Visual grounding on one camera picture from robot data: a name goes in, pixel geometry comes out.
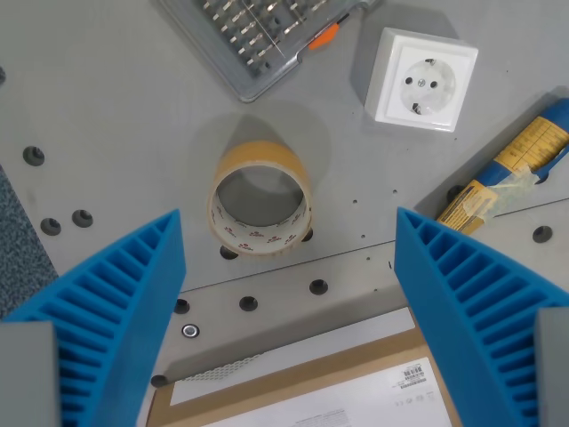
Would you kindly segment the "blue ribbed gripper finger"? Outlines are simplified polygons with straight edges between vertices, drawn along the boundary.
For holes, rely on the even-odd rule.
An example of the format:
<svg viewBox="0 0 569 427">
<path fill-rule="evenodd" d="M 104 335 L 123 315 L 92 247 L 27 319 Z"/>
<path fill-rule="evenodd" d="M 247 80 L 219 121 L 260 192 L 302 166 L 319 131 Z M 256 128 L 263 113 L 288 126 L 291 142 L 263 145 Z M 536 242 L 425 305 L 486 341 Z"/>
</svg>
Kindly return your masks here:
<svg viewBox="0 0 569 427">
<path fill-rule="evenodd" d="M 61 426 L 133 426 L 186 276 L 180 211 L 60 276 L 6 323 L 50 323 Z"/>
<path fill-rule="evenodd" d="M 533 331 L 568 293 L 508 256 L 397 209 L 394 271 L 465 426 L 537 426 Z"/>
</svg>

